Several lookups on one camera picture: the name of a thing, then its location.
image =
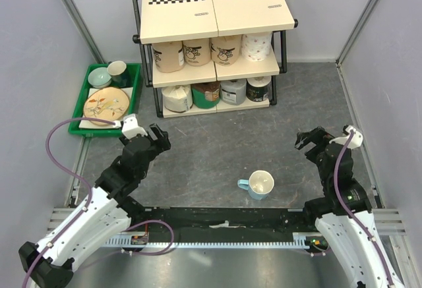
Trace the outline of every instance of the gray table surface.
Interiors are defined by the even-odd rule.
[[[351,117],[333,63],[289,63],[277,77],[278,104],[269,108],[159,119],[152,89],[140,97],[142,126],[168,131],[171,150],[157,157],[148,176],[131,194],[145,206],[302,208],[322,196],[318,171],[294,148],[296,133],[317,126],[334,136]],[[94,184],[122,150],[116,138],[93,138],[83,171]],[[371,193],[360,151],[353,151],[355,178]],[[253,200],[237,187],[253,171],[269,171],[270,196]],[[80,199],[86,190],[80,190]]]

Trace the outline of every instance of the plate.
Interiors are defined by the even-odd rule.
[[[129,108],[129,98],[122,89],[107,87],[91,95],[84,104],[84,117],[116,121]],[[105,125],[91,121],[95,125]]]

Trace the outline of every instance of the bowl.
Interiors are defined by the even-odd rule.
[[[99,67],[94,69],[88,75],[88,82],[94,88],[105,88],[111,84],[111,76],[107,72],[107,67]]]

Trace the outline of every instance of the tray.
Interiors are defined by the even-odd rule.
[[[88,75],[94,69],[98,67],[107,67],[107,64],[93,64],[88,67],[86,71],[85,79],[82,84],[82,88],[80,89],[78,101],[75,106],[75,110],[73,111],[72,118],[83,117],[83,110],[85,101],[88,99],[88,93],[90,91],[91,85],[88,83]],[[135,109],[135,101],[136,95],[142,91],[142,76],[140,74],[140,64],[137,63],[127,63],[127,69],[131,76],[131,83],[129,87],[133,87],[132,96],[131,96],[131,103],[127,110],[127,114],[131,114],[134,112]],[[110,87],[117,86],[112,82]],[[85,136],[86,138],[92,137],[118,137],[121,136],[121,129],[80,129],[79,128],[80,121],[75,121],[70,123],[68,132],[70,134],[81,135]]]

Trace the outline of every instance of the gray wall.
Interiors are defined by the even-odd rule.
[[[299,26],[287,33],[289,61],[334,61],[368,0],[286,0]],[[140,61],[131,0],[75,0],[106,61]]]
[[[422,0],[380,0],[342,67],[385,204],[422,266]]]
[[[0,278],[20,287],[18,249],[45,235],[69,178],[47,158],[45,137],[71,116],[93,58],[60,0],[0,0]],[[63,129],[53,153],[68,167],[80,138]]]

